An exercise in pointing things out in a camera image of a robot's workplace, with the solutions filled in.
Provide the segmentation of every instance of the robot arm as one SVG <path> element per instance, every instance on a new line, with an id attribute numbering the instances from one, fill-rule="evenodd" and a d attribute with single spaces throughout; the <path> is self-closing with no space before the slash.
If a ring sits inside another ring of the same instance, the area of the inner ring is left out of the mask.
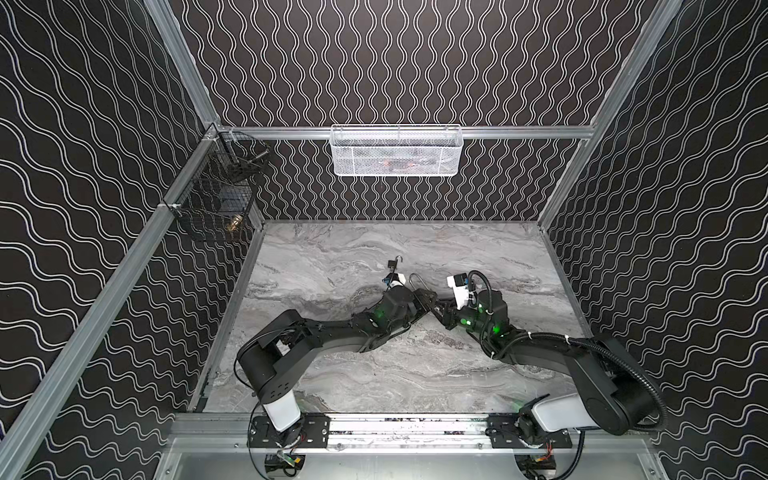
<path id="1" fill-rule="evenodd" d="M 459 284 L 465 276 L 454 278 Z M 461 325 L 478 333 L 473 338 L 493 359 L 540 366 L 573 379 L 577 394 L 536 399 L 520 411 L 519 435 L 529 444 L 569 427 L 597 426 L 614 435 L 643 429 L 640 420 L 655 409 L 664 420 L 663 402 L 654 395 L 658 388 L 616 339 L 571 339 L 516 329 L 509 324 L 501 292 L 486 289 L 475 295 L 471 280 L 466 283 L 469 299 L 461 308 L 454 299 L 437 300 L 431 290 L 411 291 L 392 283 L 376 305 L 351 319 L 317 322 L 286 310 L 243 345 L 237 362 L 278 432 L 299 419 L 293 387 L 319 353 L 379 348 L 430 312 L 447 329 Z M 457 295 L 464 298 L 463 292 Z"/>
<path id="2" fill-rule="evenodd" d="M 240 348 L 237 362 L 281 432 L 299 419 L 293 386 L 318 354 L 377 349 L 407 332 L 431 311 L 436 299 L 435 292 L 412 292 L 398 283 L 376 305 L 349 320 L 318 322 L 286 310 Z"/>

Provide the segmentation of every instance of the gray marble surface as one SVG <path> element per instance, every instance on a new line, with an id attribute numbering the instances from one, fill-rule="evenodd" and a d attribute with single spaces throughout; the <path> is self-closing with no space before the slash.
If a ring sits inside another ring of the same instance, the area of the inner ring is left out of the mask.
<path id="1" fill-rule="evenodd" d="M 206 412 L 256 403 L 232 374 L 240 346 L 286 309 L 346 319 L 381 298 L 387 260 L 419 273 L 441 296 L 445 278 L 480 270 L 501 289 L 513 325 L 582 336 L 538 228 L 516 223 L 270 223 Z M 574 391 L 567 376 L 506 366 L 431 314 L 369 353 L 319 357 L 294 389 L 306 411 L 514 412 L 544 393 Z"/>

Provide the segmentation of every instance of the wire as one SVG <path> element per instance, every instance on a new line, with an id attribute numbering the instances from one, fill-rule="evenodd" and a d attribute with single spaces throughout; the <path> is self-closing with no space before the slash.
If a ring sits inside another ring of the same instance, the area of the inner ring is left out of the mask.
<path id="1" fill-rule="evenodd" d="M 581 460 L 581 453 L 584 451 L 584 437 L 586 436 L 587 433 L 584 430 L 581 430 L 578 433 L 578 446 L 576 447 L 576 456 L 574 457 L 574 461 L 568 466 L 568 468 L 565 469 L 565 472 L 562 472 L 559 476 L 554 477 L 552 480 L 565 480 L 571 476 L 571 473 L 573 473 L 576 469 L 576 465 L 578 465 L 578 461 Z"/>
<path id="2" fill-rule="evenodd" d="M 250 339 L 247 342 L 245 342 L 245 345 L 240 347 L 240 350 L 242 350 L 243 353 L 241 353 L 240 355 L 235 356 L 235 360 L 234 360 L 234 362 L 232 362 L 232 372 L 235 374 L 235 378 L 237 379 L 238 382 L 242 383 L 243 385 L 245 385 L 249 389 L 251 389 L 254 392 L 256 392 L 256 390 L 251 386 L 251 384 L 249 384 L 245 380 L 241 379 L 240 376 L 237 375 L 237 363 L 240 361 L 240 358 L 242 358 L 243 355 L 245 355 L 245 352 L 247 352 L 248 349 L 251 346 L 253 346 L 253 344 L 256 343 L 260 338 L 263 338 L 263 337 L 265 337 L 267 335 L 272 335 L 273 333 L 277 333 L 277 335 L 280 336 L 280 335 L 283 335 L 284 333 L 286 333 L 289 329 L 292 329 L 292 327 L 291 326 L 287 326 L 287 327 L 285 327 L 282 330 L 270 330 L 269 332 L 260 333 L 259 335 L 256 335 L 252 339 Z"/>
<path id="3" fill-rule="evenodd" d="M 259 405 L 261 405 L 261 401 L 256 402 L 256 405 L 253 406 L 253 410 L 250 411 L 250 418 L 248 418 L 248 429 L 245 432 L 246 442 L 248 443 L 248 457 L 250 458 L 250 463 L 253 465 L 253 469 L 256 470 L 256 473 L 258 473 L 259 476 L 264 480 L 271 480 L 271 478 L 268 478 L 265 474 L 261 473 L 259 467 L 256 466 L 256 461 L 253 460 L 253 453 L 250 451 L 250 442 L 248 441 L 248 438 L 250 437 L 250 427 L 253 425 L 253 413 L 257 408 L 259 408 Z"/>
<path id="4" fill-rule="evenodd" d="M 483 353 L 487 356 L 491 356 L 488 353 L 488 350 L 485 348 L 485 344 L 483 343 L 483 337 L 485 336 L 485 331 L 488 328 L 488 322 L 491 321 L 491 317 L 493 315 L 493 292 L 491 290 L 491 282 L 488 281 L 488 277 L 483 274 L 483 272 L 479 272 L 477 270 L 472 270 L 471 272 L 467 273 L 467 278 L 472 280 L 472 277 L 479 276 L 482 280 L 483 284 L 485 285 L 485 289 L 488 291 L 488 305 L 485 306 L 485 321 L 482 324 L 482 328 L 480 329 L 480 347 L 482 348 Z"/>

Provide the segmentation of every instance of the black wavy pattern wallpaper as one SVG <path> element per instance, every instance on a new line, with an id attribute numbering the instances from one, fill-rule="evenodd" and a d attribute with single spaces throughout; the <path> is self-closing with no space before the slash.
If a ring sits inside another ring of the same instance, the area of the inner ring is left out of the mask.
<path id="1" fill-rule="evenodd" d="M 583 125 L 655 0 L 170 4 L 226 125 Z"/>
<path id="2" fill-rule="evenodd" d="M 466 141 L 454 177 L 338 177 L 327 141 L 280 141 L 257 205 L 271 220 L 536 221 L 577 144 Z"/>
<path id="3" fill-rule="evenodd" d="M 674 480 L 768 478 L 768 2 L 685 2 L 549 234 Z"/>
<path id="4" fill-rule="evenodd" d="M 61 409 L 24 478 L 152 478 L 186 411 L 234 290 L 242 242 L 193 242 L 174 224 Z"/>
<path id="5" fill-rule="evenodd" d="M 1 439 L 203 128 L 140 0 L 0 18 Z"/>

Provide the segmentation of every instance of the metal bracket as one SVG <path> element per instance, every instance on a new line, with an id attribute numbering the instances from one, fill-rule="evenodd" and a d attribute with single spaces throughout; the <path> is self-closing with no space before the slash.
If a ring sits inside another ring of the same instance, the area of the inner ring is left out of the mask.
<path id="1" fill-rule="evenodd" d="M 494 413 L 488 414 L 488 428 L 485 430 L 485 434 L 491 439 L 491 447 L 494 449 L 530 449 L 533 448 L 530 445 L 526 445 L 518 437 L 517 428 L 515 422 L 518 421 L 516 414 L 499 415 Z M 573 448 L 573 442 L 571 442 L 571 436 L 568 434 L 568 430 L 561 430 L 550 434 L 550 442 L 553 449 L 570 449 Z"/>
<path id="2" fill-rule="evenodd" d="M 296 447 L 301 449 L 324 449 L 328 446 L 328 427 L 330 417 L 322 413 L 305 413 L 302 432 L 306 438 Z M 251 449 L 280 449 L 282 434 L 272 426 L 269 417 L 259 415 L 253 417 L 248 431 L 248 448 Z"/>

